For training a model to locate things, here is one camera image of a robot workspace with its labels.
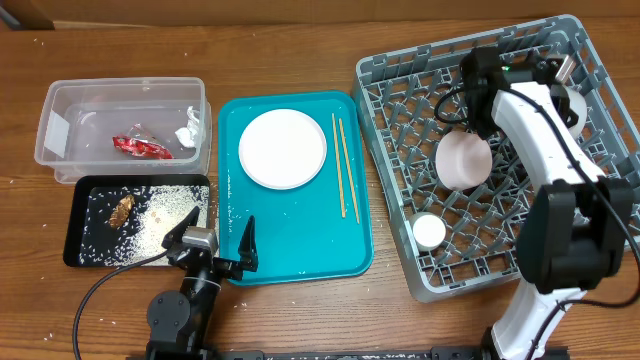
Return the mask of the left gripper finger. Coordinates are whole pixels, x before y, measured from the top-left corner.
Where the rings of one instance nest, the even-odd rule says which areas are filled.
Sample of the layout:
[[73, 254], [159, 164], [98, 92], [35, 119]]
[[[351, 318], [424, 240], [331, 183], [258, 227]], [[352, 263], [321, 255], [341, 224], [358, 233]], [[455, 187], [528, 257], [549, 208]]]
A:
[[164, 249], [170, 249], [174, 244], [181, 243], [187, 229], [191, 226], [197, 225], [199, 213], [199, 208], [194, 207], [183, 220], [181, 220], [164, 236], [161, 243], [162, 247]]
[[253, 215], [248, 219], [244, 229], [239, 247], [238, 254], [242, 265], [258, 265], [258, 253], [255, 241], [256, 220]]

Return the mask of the grey bowl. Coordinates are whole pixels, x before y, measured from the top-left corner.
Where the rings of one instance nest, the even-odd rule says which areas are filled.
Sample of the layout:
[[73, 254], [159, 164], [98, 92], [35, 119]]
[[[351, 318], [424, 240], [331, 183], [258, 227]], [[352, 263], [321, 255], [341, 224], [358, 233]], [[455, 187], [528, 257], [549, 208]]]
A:
[[578, 139], [585, 127], [587, 120], [587, 104], [585, 98], [569, 87], [565, 87], [569, 99], [568, 117], [565, 122], [569, 133], [574, 139]]

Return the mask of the brown food scrap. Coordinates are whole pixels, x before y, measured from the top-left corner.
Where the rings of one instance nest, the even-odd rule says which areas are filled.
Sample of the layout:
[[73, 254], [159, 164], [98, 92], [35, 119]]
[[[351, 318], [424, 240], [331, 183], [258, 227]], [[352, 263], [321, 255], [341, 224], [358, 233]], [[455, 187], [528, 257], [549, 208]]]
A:
[[127, 221], [133, 207], [135, 205], [134, 196], [129, 194], [123, 197], [116, 205], [110, 215], [108, 224], [113, 229], [118, 229]]

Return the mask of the red snack wrapper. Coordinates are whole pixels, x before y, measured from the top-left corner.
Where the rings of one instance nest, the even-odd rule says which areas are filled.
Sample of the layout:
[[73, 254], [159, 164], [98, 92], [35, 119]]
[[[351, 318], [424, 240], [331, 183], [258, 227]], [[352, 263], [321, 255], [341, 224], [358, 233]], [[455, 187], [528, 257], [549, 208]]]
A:
[[171, 152], [141, 124], [134, 124], [124, 135], [113, 136], [112, 142], [116, 149], [134, 157], [158, 160], [173, 159]]

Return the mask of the white tissue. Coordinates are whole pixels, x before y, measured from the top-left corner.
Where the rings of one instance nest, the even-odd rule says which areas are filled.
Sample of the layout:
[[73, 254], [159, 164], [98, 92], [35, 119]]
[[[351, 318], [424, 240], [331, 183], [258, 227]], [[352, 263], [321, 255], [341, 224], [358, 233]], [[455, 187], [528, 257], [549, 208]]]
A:
[[199, 134], [200, 112], [195, 110], [193, 106], [189, 106], [186, 110], [187, 123], [184, 127], [175, 131], [175, 135], [184, 148], [195, 148], [196, 140]]

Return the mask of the wooden chopstick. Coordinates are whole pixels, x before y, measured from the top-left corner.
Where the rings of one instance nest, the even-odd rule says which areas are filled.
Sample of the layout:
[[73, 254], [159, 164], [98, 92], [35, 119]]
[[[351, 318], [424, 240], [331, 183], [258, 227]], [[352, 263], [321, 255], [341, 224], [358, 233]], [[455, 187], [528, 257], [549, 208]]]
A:
[[346, 206], [345, 206], [345, 198], [344, 198], [344, 186], [342, 182], [342, 168], [340, 162], [340, 151], [339, 151], [339, 143], [338, 143], [338, 134], [337, 134], [337, 124], [335, 114], [332, 113], [332, 131], [333, 131], [333, 143], [334, 143], [334, 152], [335, 152], [335, 161], [336, 161], [336, 172], [337, 172], [337, 181], [338, 181], [338, 189], [339, 189], [339, 201], [341, 208], [341, 217], [346, 218]]
[[348, 174], [348, 179], [349, 179], [349, 185], [350, 185], [350, 190], [351, 190], [351, 198], [352, 198], [355, 218], [356, 218], [356, 222], [358, 224], [360, 224], [360, 211], [359, 211], [359, 206], [358, 206], [358, 202], [357, 202], [355, 183], [354, 183], [354, 179], [353, 179], [353, 172], [352, 172], [352, 169], [351, 169], [351, 158], [349, 156], [350, 154], [349, 154], [349, 149], [348, 149], [348, 146], [347, 146], [346, 133], [345, 133], [345, 130], [344, 130], [344, 125], [343, 125], [342, 118], [339, 118], [338, 125], [339, 125], [339, 130], [340, 130], [341, 140], [342, 140], [342, 146], [343, 146], [343, 151], [344, 151], [344, 156], [345, 156], [345, 161], [346, 161], [346, 169], [347, 169], [347, 174]]

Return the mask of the large white plate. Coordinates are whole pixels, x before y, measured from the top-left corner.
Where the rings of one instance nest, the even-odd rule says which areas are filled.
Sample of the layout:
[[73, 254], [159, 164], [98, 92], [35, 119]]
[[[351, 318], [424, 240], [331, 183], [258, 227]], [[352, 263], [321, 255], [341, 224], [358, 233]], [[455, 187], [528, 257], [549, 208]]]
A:
[[255, 183], [272, 190], [291, 190], [320, 172], [327, 140], [311, 116], [275, 109], [247, 125], [239, 140], [238, 156], [245, 174]]

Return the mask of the white cup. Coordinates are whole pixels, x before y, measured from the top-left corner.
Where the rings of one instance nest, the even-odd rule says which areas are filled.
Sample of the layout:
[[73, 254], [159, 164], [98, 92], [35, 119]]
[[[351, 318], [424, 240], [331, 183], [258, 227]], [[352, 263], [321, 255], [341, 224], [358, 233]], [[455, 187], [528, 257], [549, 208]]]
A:
[[420, 251], [434, 250], [444, 241], [446, 226], [439, 216], [420, 212], [414, 214], [409, 223], [416, 246]]

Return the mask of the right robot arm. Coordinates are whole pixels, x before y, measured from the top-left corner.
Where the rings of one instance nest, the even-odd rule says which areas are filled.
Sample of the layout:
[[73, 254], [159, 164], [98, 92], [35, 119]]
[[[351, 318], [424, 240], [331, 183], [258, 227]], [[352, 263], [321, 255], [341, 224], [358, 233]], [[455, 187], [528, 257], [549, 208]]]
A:
[[516, 240], [521, 281], [486, 333], [495, 359], [541, 359], [546, 341], [574, 304], [620, 269], [634, 191], [608, 178], [576, 142], [587, 119], [567, 82], [569, 55], [528, 55], [508, 63], [478, 47], [460, 63], [471, 128], [508, 138], [536, 193]]

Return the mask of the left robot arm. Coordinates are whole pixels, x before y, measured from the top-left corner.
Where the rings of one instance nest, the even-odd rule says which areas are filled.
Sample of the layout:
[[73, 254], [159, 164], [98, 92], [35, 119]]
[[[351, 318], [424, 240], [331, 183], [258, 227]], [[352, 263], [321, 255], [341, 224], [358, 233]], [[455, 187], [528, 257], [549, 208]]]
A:
[[195, 207], [163, 238], [169, 264], [185, 271], [177, 291], [157, 295], [147, 309], [150, 340], [147, 359], [218, 359], [205, 343], [209, 320], [224, 279], [240, 281], [258, 268], [256, 221], [248, 219], [241, 237], [238, 260], [219, 257], [215, 232], [197, 225]]

